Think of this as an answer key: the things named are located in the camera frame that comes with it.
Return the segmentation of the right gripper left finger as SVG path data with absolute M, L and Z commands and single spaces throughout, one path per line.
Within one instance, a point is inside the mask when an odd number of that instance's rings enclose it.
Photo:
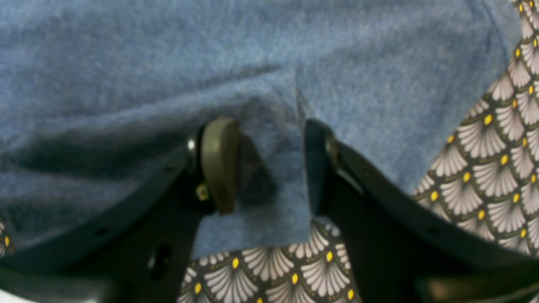
M 175 302 L 201 220 L 234 211 L 240 141 L 216 118 L 111 209 L 2 258 L 2 303 Z

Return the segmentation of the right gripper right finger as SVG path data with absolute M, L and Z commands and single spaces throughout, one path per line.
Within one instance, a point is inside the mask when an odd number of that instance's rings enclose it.
M 365 303 L 529 303 L 538 260 L 480 239 L 426 210 L 324 123 L 304 125 L 314 215 L 343 234 Z

